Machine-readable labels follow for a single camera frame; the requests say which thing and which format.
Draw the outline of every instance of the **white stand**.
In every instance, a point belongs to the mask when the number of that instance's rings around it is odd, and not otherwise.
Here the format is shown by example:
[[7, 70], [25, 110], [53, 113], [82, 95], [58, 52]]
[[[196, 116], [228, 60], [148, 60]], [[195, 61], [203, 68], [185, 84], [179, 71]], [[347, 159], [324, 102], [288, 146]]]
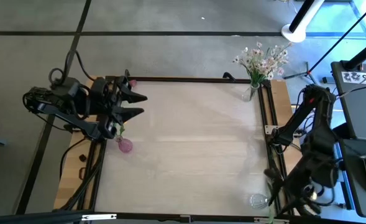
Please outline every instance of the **white stand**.
[[306, 39], [306, 29], [308, 24], [311, 22], [318, 9], [321, 7], [325, 0], [315, 0], [306, 12], [299, 11], [296, 17], [302, 17], [299, 24], [294, 32], [289, 30], [291, 24], [287, 24], [282, 27], [281, 33], [284, 38], [290, 42], [299, 43]]

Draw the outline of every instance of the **wooden table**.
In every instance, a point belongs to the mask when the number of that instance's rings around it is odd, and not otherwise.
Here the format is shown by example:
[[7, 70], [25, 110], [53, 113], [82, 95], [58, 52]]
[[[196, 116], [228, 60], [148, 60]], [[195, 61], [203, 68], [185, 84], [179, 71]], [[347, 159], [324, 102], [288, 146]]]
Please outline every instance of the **wooden table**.
[[[292, 115], [290, 99], [288, 95], [288, 90], [286, 88], [286, 82], [283, 80], [272, 80], [271, 85], [272, 85], [272, 95], [278, 125], [283, 126], [286, 124], [286, 122]], [[271, 111], [268, 103], [267, 92], [265, 89], [263, 90], [263, 98], [266, 106], [265, 112], [267, 121], [269, 125], [272, 125]], [[83, 136], [81, 133], [74, 133], [72, 135], [70, 144], [72, 145], [82, 138]], [[79, 160], [79, 156], [83, 154], [87, 157], [89, 154], [89, 146], [90, 146], [89, 141], [83, 141], [81, 144], [77, 145], [67, 154], [65, 159], [65, 165], [63, 168], [62, 179], [60, 181], [57, 197], [54, 203], [54, 208], [60, 208], [61, 206], [63, 206], [81, 184], [81, 179], [79, 178], [79, 172], [83, 167], [86, 166], [86, 163], [81, 162]], [[95, 150], [94, 155], [97, 155], [98, 152], [99, 152], [99, 146]], [[293, 147], [288, 147], [284, 153], [284, 156], [285, 156], [287, 173], [289, 173], [301, 158], [301, 153]], [[91, 185], [88, 187], [88, 190], [86, 191], [86, 197], [85, 202], [83, 204], [83, 209], [89, 208], [89, 201], [91, 199], [92, 187], [93, 187], [93, 181]], [[283, 194], [280, 194], [280, 198], [283, 205], [283, 202], [285, 201], [285, 199], [283, 198]]]

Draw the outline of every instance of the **gray floor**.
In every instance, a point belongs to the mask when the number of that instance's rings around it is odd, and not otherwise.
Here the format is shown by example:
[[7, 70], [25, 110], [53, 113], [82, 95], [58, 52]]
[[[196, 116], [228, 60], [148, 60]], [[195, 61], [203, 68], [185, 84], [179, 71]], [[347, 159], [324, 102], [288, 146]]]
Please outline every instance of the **gray floor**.
[[[355, 3], [361, 12], [366, 8], [366, 3]], [[85, 0], [0, 0], [0, 30], [75, 31], [84, 4]], [[293, 4], [299, 9], [302, 3]], [[83, 30], [279, 32], [294, 16], [292, 5], [273, 0], [101, 0], [92, 1]], [[308, 32], [345, 32], [355, 20], [349, 4], [325, 3]], [[363, 30], [357, 26], [353, 32]], [[0, 36], [0, 138], [7, 140], [7, 146], [0, 147], [0, 215], [12, 214], [16, 209], [43, 128], [43, 122], [23, 107], [21, 97], [32, 86], [48, 86], [48, 71], [62, 67], [72, 40], [72, 36]], [[292, 46], [286, 74], [305, 71], [304, 62], [313, 65], [336, 40], [308, 37]], [[108, 36], [81, 37], [77, 49], [92, 75], [121, 75], [128, 68], [137, 76], [219, 78], [228, 71], [245, 78], [244, 71], [231, 61], [256, 41], [264, 46], [288, 43], [283, 37]], [[342, 41], [314, 70], [314, 76], [318, 80], [330, 77], [331, 62], [350, 59], [365, 46], [363, 37]], [[77, 61], [70, 75], [81, 82], [86, 80]], [[288, 80], [292, 103], [296, 103], [298, 92], [307, 84], [305, 78]], [[332, 125], [343, 119], [341, 112], [335, 112]], [[51, 211], [60, 157], [69, 141], [69, 134], [52, 131], [28, 212]], [[342, 203], [341, 189], [337, 187], [337, 191], [336, 200]], [[366, 218], [358, 217], [355, 211], [337, 207], [325, 208], [323, 217], [366, 223]]]

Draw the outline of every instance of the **glass vase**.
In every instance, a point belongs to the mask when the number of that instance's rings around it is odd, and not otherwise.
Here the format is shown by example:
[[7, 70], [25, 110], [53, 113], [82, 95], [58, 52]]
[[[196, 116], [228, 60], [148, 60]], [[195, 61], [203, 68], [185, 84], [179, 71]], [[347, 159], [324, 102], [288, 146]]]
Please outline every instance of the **glass vase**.
[[249, 88], [244, 92], [244, 94], [242, 94], [242, 100], [244, 102], [252, 101], [252, 98], [256, 94], [256, 91], [259, 87], [259, 83], [250, 84]]

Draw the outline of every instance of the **flower bouquet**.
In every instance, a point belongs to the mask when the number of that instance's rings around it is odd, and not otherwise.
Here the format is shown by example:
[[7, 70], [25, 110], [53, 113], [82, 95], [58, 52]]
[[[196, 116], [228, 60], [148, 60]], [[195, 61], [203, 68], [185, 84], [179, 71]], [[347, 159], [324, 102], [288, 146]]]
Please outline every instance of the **flower bouquet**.
[[256, 49], [248, 50], [246, 47], [240, 55], [235, 57], [234, 63], [243, 66], [251, 80], [249, 88], [242, 95], [244, 101], [252, 100], [260, 84], [266, 79], [271, 80], [274, 73], [283, 75], [281, 66], [288, 63], [287, 48], [290, 46], [292, 46], [291, 43], [286, 47], [276, 45], [274, 48], [269, 47], [264, 53], [262, 43], [257, 42]]

